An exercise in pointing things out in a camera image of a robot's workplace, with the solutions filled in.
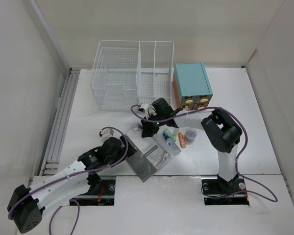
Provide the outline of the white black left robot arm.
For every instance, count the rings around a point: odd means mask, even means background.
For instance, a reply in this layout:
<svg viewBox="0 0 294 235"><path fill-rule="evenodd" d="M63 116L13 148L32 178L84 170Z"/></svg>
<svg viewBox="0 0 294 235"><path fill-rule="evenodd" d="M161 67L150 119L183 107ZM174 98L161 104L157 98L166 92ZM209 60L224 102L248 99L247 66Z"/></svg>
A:
<svg viewBox="0 0 294 235"><path fill-rule="evenodd" d="M71 165L35 186L18 186L7 206L8 218L21 234L33 230L51 209L82 194L98 192L98 172L111 168L137 152L125 137L108 138Z"/></svg>

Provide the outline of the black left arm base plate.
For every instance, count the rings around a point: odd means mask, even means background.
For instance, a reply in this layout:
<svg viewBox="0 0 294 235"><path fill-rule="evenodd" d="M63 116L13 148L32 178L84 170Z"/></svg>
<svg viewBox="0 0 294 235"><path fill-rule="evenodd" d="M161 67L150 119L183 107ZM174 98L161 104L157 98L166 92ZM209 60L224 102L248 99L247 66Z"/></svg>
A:
<svg viewBox="0 0 294 235"><path fill-rule="evenodd" d="M87 193L75 199L81 206L113 206L115 202L116 177L102 176L101 183L90 187Z"/></svg>

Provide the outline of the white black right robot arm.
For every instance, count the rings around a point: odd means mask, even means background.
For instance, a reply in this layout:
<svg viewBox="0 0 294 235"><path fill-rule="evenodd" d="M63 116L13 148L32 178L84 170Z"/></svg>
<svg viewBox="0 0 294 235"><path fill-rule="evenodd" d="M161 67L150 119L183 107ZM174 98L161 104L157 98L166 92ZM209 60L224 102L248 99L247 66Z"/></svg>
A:
<svg viewBox="0 0 294 235"><path fill-rule="evenodd" d="M219 171L217 187L228 193L235 187L237 147L243 133L231 114L221 107L207 107L186 111L175 109L160 98L152 103L153 113L141 118L142 138L152 137L161 126L203 130L218 152Z"/></svg>

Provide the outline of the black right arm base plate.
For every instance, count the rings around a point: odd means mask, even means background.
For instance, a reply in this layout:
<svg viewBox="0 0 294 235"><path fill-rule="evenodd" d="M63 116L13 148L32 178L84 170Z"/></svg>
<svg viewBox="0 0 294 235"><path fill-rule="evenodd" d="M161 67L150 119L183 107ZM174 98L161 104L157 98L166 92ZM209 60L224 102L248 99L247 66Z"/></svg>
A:
<svg viewBox="0 0 294 235"><path fill-rule="evenodd" d="M246 205L249 206L245 181L241 177L227 182L219 176L201 178L201 192L206 206Z"/></svg>

